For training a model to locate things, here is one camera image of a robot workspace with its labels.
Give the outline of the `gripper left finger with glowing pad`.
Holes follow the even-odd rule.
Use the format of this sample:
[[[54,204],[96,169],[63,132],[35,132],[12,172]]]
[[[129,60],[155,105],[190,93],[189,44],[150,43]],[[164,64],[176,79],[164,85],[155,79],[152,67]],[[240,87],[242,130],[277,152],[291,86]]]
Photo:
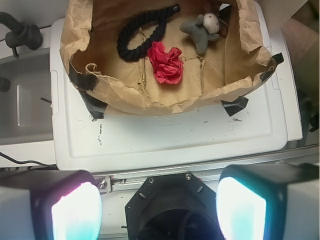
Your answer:
[[[96,240],[101,224],[102,198],[90,172],[1,172],[2,240]]]

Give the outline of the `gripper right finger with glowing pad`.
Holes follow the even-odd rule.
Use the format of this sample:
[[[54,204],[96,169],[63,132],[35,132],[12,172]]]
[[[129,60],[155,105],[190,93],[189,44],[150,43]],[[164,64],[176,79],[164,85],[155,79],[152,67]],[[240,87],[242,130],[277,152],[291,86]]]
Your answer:
[[[320,167],[228,165],[216,189],[216,214],[227,240],[318,240]]]

